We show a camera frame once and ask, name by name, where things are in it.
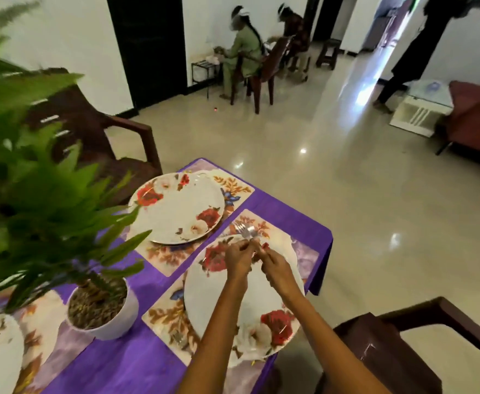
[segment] floral placemat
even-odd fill
[[[198,159],[184,172],[194,173],[196,171],[205,171],[214,181],[220,184],[225,199],[225,211],[222,220],[216,227],[197,241],[183,245],[166,246],[145,240],[138,245],[136,251],[165,276],[171,276],[207,238],[220,228],[223,221],[255,191],[252,186],[245,184],[245,182],[222,169],[217,169],[216,166],[206,160]]]
[[[297,256],[296,263],[300,276],[305,283],[318,260],[317,251],[291,238],[288,234],[264,221],[250,210],[243,210],[235,219],[254,225],[259,234],[281,245],[291,246]],[[220,237],[236,234],[234,225],[223,229]],[[200,338],[194,331],[184,306],[184,283],[187,272],[178,278],[171,287],[142,316],[143,322],[177,355],[189,365],[192,355],[198,347]],[[225,391],[228,394],[249,394],[263,368],[264,361],[244,361],[227,371]]]
[[[0,293],[0,306],[12,290]],[[39,394],[94,340],[68,326],[66,305],[56,291],[49,291],[13,317],[24,336],[22,369],[13,394]]]

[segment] sofa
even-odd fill
[[[452,81],[453,112],[446,122],[449,143],[480,151],[480,85]]]

